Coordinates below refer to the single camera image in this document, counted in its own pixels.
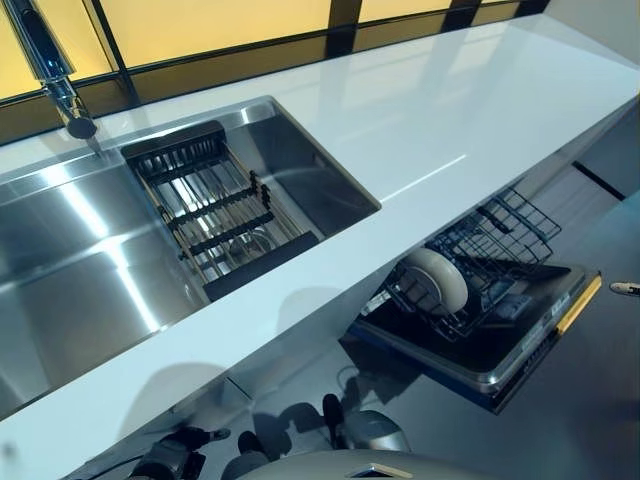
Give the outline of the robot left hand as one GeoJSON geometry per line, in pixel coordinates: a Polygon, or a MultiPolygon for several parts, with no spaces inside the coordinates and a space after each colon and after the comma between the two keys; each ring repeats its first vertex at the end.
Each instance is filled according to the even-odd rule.
{"type": "Polygon", "coordinates": [[[199,427],[185,426],[166,435],[161,441],[181,445],[188,451],[196,451],[209,443],[225,440],[230,435],[231,431],[228,428],[209,431],[199,427]]]}

